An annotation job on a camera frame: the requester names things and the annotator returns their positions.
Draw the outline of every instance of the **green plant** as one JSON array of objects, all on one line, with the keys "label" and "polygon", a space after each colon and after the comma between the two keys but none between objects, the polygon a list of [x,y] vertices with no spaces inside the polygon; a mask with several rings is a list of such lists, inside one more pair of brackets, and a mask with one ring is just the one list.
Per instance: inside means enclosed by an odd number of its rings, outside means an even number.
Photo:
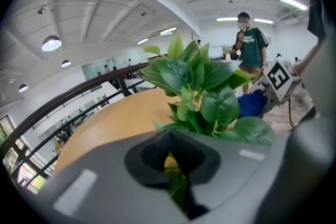
[{"label": "green plant", "polygon": [[[166,95],[180,96],[180,103],[169,104],[173,123],[154,123],[157,129],[182,129],[220,140],[270,146],[275,134],[262,119],[240,113],[234,90],[253,77],[239,68],[240,61],[211,61],[209,44],[197,49],[191,42],[185,49],[179,35],[168,48],[168,57],[149,60],[141,69],[144,80],[162,88]],[[160,55],[158,46],[145,48]]]}]

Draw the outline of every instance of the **blue cloth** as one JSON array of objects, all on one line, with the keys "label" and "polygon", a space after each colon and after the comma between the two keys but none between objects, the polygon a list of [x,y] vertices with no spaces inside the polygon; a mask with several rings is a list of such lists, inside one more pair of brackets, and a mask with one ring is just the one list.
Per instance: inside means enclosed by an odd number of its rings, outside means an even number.
[{"label": "blue cloth", "polygon": [[258,92],[244,94],[237,99],[240,106],[239,118],[260,116],[261,111],[267,102],[266,97]]}]

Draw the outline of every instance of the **light strip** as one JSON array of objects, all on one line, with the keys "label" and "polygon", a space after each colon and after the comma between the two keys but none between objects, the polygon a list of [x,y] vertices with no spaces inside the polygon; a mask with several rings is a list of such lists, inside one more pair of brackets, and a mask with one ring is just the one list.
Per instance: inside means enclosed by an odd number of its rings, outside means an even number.
[{"label": "light strip", "polygon": [[238,20],[238,18],[237,17],[218,18],[217,22],[229,22],[234,20]]},{"label": "light strip", "polygon": [[298,8],[298,9],[301,9],[301,10],[308,10],[307,6],[305,6],[304,4],[301,4],[301,3],[297,2],[295,0],[280,0],[280,1],[281,2],[285,2],[285,3],[287,3],[289,5],[292,5],[292,6],[296,7],[296,8]]},{"label": "light strip", "polygon": [[174,30],[176,30],[176,27],[173,27],[173,28],[170,28],[170,29],[168,29],[168,30],[162,31],[162,32],[160,33],[160,35],[162,35],[162,34],[164,34],[164,33],[168,33],[168,32],[174,31]]},{"label": "light strip", "polygon": [[142,43],[146,42],[147,40],[148,40],[148,38],[145,38],[142,41],[139,41],[138,44],[142,44]]},{"label": "light strip", "polygon": [[265,23],[272,25],[274,22],[272,20],[264,20],[264,19],[254,19],[255,22]]}]

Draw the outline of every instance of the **khaki shorts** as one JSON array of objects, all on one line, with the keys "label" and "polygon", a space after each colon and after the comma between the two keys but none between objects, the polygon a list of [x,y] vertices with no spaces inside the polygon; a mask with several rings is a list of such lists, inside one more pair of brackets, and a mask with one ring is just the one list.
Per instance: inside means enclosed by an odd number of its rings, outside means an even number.
[{"label": "khaki shorts", "polygon": [[242,67],[242,66],[240,66],[240,69],[242,71],[245,71],[246,73],[250,73],[250,74],[254,74],[255,75],[251,79],[252,83],[256,83],[257,80],[260,78],[261,68],[258,68],[258,67]]}]

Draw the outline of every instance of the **floor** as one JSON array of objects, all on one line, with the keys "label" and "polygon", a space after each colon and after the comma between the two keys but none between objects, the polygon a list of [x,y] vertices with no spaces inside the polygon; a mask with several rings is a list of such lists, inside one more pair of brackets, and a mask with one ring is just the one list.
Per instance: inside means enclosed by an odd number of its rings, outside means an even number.
[{"label": "floor", "polygon": [[[237,96],[242,95],[242,93],[242,88],[236,91]],[[300,84],[291,96],[291,119],[294,126],[298,124],[312,106],[312,98],[308,91]],[[282,106],[274,107],[270,112],[264,115],[263,119],[277,133],[292,129],[289,121],[288,102]]]}]

